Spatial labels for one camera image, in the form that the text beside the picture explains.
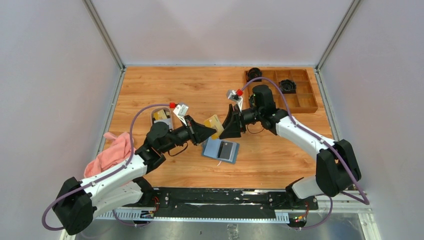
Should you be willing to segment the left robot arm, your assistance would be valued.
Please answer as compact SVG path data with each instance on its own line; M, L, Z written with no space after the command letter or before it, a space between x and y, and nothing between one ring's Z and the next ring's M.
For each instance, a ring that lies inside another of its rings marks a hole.
M217 131L197 123L189 115L182 126L170 130L164 122L156 122L146 134L144 143L123 162L94 176L67 179L56 197L52 210L69 235L87 228L94 218L123 205L138 203L142 207L153 201L151 190L141 187L144 175L158 168L164 154L188 141L203 143Z

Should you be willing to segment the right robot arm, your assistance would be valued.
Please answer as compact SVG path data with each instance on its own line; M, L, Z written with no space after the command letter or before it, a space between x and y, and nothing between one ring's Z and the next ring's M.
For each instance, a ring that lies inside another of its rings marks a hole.
M235 104L229 105L220 139L239 138L248 125L259 122L265 130L294 143L316 161L315 175L302 177L285 188L284 198L290 208L298 209L312 196L334 197L362 178L350 142L324 137L301 124L287 110L276 106L273 93L265 84L253 88L253 104L249 108L242 109L242 93L240 89L227 92L227 98Z

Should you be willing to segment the black VIP card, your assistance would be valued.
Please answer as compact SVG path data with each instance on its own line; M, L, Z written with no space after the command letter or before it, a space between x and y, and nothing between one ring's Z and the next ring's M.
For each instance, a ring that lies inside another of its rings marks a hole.
M218 150L218 158L222 160L230 160L232 158L233 143L222 141Z

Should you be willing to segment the blue leather card holder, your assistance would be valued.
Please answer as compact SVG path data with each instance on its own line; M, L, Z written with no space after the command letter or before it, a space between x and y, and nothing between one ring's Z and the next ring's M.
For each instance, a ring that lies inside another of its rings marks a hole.
M232 154L231 154L230 160L224 160L224 159L220 159L218 157L219 148L220 148L220 144L221 144L222 141L233 143ZM214 159L214 160L217 160L217 161L220 161L220 162L235 164L236 160L237 160L239 148L240 148L240 144L237 143L237 142L232 142L232 141L227 141L227 140L222 140L222 139L211 139L211 137L209 137L202 144L201 155L203 157Z

